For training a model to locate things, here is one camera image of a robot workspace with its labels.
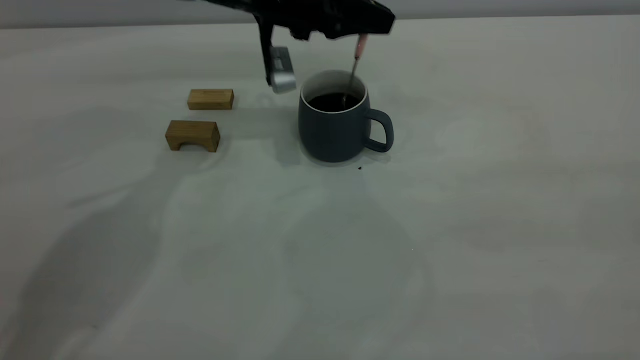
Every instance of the mug rim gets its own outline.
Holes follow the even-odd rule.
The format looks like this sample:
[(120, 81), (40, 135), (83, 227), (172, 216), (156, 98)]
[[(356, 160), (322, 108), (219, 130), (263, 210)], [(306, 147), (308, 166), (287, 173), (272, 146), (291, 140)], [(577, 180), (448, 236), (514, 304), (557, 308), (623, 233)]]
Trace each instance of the mug rim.
[(355, 109), (359, 108), (359, 107), (364, 103), (364, 101), (369, 97), (369, 89), (367, 88), (367, 85), (366, 85), (366, 84), (364, 83), (364, 81), (362, 81), (362, 79), (360, 79), (358, 76), (354, 76), (354, 79), (357, 79), (357, 80), (362, 84), (362, 86), (364, 87), (364, 96), (362, 97), (362, 100), (360, 100), (360, 102), (359, 102), (356, 106), (354, 106), (354, 107), (352, 107), (352, 108), (350, 108), (350, 109), (347, 109), (347, 110), (336, 111), (336, 112), (329, 112), (329, 111), (322, 111), (322, 110), (318, 110), (318, 109), (314, 108), (313, 106), (309, 105), (309, 103), (308, 103), (308, 102), (307, 102), (307, 100), (305, 99), (305, 87), (307, 86), (307, 83), (308, 83), (311, 79), (314, 79), (316, 76), (320, 76), (320, 75), (322, 75), (322, 74), (327, 74), (327, 73), (336, 73), (336, 72), (339, 72), (339, 73), (341, 73), (341, 74), (346, 74), (346, 75), (351, 76), (351, 73), (350, 73), (350, 72), (348, 72), (348, 71), (344, 71), (344, 70), (326, 70), (326, 71), (321, 71), (321, 72), (318, 72), (317, 74), (314, 74), (311, 78), (308, 78), (308, 79), (307, 79), (307, 80), (302, 84), (302, 87), (300, 88), (300, 99), (302, 99), (302, 101), (305, 103), (305, 105), (307, 105), (307, 107), (308, 107), (308, 108), (310, 108), (311, 110), (315, 110), (315, 111), (317, 111), (317, 112), (319, 112), (319, 113), (322, 113), (322, 114), (343, 114), (343, 113), (347, 113), (347, 112), (349, 112), (349, 111), (353, 111), (353, 110), (355, 110)]

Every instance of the black coffee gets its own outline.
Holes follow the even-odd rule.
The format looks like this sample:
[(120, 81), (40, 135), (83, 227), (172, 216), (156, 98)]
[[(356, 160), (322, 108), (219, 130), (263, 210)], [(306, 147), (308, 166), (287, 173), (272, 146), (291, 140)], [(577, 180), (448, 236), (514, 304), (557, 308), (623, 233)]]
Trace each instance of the black coffee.
[(337, 113), (354, 108), (361, 100), (355, 96), (347, 95), (347, 102), (345, 106), (342, 102), (343, 98), (344, 93), (321, 95), (309, 101), (309, 105), (316, 110), (325, 111), (327, 113)]

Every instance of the pink spoon handle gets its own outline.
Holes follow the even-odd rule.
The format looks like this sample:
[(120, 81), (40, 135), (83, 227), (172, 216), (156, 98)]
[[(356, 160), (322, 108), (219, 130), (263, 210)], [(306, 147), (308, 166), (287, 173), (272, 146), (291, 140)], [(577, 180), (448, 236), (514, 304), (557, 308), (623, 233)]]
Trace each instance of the pink spoon handle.
[(356, 47), (356, 59), (359, 59), (362, 56), (362, 53), (364, 53), (364, 45), (367, 45), (368, 38), (368, 34), (360, 34), (360, 38), (358, 39), (358, 47)]

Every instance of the mug handle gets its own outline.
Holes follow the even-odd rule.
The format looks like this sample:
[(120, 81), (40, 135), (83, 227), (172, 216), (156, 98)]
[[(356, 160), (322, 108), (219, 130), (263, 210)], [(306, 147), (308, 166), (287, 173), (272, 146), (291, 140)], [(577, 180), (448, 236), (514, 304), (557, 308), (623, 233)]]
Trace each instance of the mug handle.
[(379, 143), (376, 140), (367, 139), (364, 143), (365, 147), (377, 152), (387, 152), (391, 150), (391, 146), (394, 145), (394, 125), (391, 123), (389, 115), (382, 111), (369, 109), (364, 117), (382, 124), (387, 136), (387, 143)]

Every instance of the wooden block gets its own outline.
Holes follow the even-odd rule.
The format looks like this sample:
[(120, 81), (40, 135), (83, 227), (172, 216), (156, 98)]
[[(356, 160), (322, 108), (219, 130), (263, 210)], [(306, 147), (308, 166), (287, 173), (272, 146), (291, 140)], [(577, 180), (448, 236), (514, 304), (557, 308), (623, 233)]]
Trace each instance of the wooden block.
[(216, 152), (220, 143), (218, 125), (208, 121), (171, 121), (164, 137), (173, 151), (180, 150), (184, 143), (193, 143)]
[(234, 91), (194, 89), (187, 102), (190, 110), (231, 110), (234, 107)]

